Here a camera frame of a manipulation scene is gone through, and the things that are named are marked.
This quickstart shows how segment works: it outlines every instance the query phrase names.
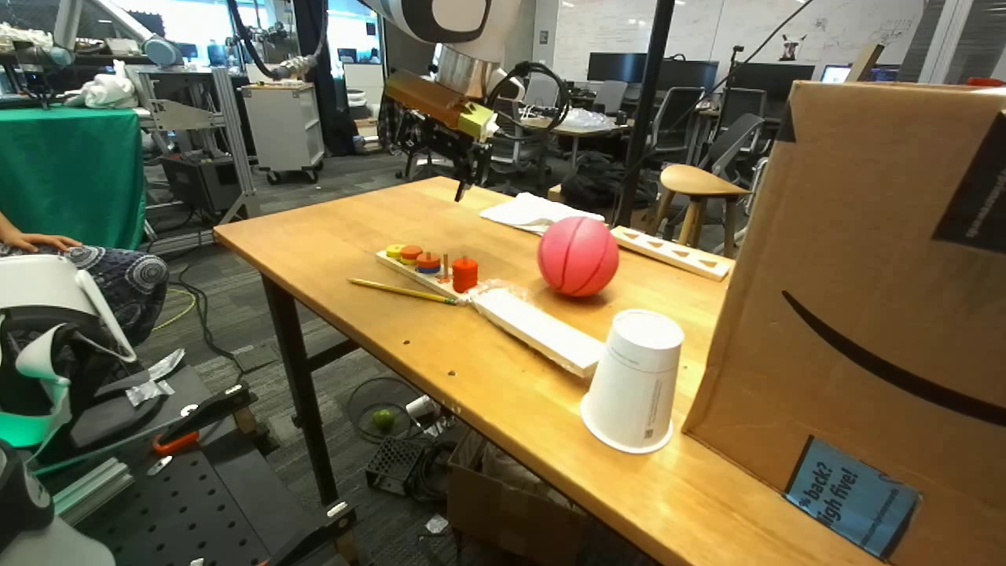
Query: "wooden stick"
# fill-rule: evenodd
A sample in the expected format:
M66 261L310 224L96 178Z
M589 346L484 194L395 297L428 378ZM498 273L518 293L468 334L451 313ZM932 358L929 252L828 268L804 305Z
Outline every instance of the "wooden stick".
M422 290L403 290L403 288L387 288L380 279L360 279L360 277L348 277L348 282L357 288L367 288L367 290L383 290L383 293L392 293L392 297L411 297L411 299L426 299L426 302L448 302L448 305L455 305L452 297L437 297L437 293L422 293Z

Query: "person's arm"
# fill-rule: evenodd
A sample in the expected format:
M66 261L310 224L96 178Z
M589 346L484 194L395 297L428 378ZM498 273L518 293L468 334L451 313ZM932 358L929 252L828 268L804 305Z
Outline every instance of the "person's arm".
M19 252L39 252L39 250L70 252L79 243L55 232L23 232L19 227L13 227L13 220L0 213L0 247L19 250Z

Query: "person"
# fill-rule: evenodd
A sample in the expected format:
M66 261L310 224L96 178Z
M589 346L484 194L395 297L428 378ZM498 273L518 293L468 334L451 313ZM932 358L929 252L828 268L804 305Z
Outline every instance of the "person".
M23 232L9 217L0 213L0 259L42 252L66 256L79 271L96 277L132 346L152 337L169 277L157 256L86 247L57 232Z

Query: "red ball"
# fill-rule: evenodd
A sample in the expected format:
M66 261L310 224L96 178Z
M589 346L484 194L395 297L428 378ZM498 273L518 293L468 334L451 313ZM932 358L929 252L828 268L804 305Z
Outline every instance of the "red ball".
M620 243L605 220L564 217L539 243L539 271L560 297L599 297L620 271Z

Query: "white cup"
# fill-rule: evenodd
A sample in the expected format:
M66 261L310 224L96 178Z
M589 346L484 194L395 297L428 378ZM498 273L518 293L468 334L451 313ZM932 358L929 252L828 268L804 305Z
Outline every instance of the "white cup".
M581 419L601 443L623 453L654 453L670 443L681 343L681 329L661 313L628 308L613 317L581 400Z

